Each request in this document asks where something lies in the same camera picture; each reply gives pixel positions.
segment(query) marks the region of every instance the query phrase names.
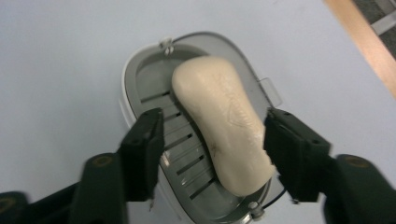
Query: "gray soap dish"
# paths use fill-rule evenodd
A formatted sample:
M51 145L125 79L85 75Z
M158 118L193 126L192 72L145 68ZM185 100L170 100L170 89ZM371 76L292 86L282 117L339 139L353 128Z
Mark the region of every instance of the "gray soap dish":
M165 152L159 186L180 216L195 223L248 223L252 220L248 205L265 204L282 188L277 178L272 178L257 192L236 197L218 181L205 141L172 94L171 86L179 64L203 55L220 56L233 64L247 97L263 120L267 107L272 105L268 94L241 51L227 38L213 33L165 39L137 52L123 74L126 106L132 109L132 120L152 108L163 109ZM270 89L270 95L274 95L274 89Z

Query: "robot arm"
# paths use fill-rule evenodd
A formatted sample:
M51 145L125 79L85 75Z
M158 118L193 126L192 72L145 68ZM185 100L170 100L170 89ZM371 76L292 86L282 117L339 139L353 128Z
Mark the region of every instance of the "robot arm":
M265 126L264 148L294 202L322 192L329 224L396 223L396 191L369 161L331 158L331 145L289 112L269 108Z

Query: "white table surface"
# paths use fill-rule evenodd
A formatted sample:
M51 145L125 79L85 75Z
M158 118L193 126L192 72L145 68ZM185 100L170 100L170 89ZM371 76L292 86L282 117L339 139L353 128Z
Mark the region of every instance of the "white table surface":
M126 60L196 31L229 37L332 155L367 158L395 186L395 100L321 1L13 0L0 1L0 192L36 201L77 181L89 157L116 150L127 130ZM323 222L321 204L289 199L262 223ZM165 222L131 206L133 223Z

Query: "wooden edge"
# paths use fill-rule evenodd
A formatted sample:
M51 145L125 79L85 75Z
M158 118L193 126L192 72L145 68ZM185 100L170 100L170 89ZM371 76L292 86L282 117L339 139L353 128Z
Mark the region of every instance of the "wooden edge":
M352 0L324 0L361 54L396 98L396 61Z

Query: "soap bar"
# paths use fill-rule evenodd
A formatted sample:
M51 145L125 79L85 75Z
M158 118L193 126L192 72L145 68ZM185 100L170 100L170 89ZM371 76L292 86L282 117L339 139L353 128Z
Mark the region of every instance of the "soap bar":
M273 175L264 126L227 60L203 56L175 70L173 91L201 131L221 185L235 196L259 190Z

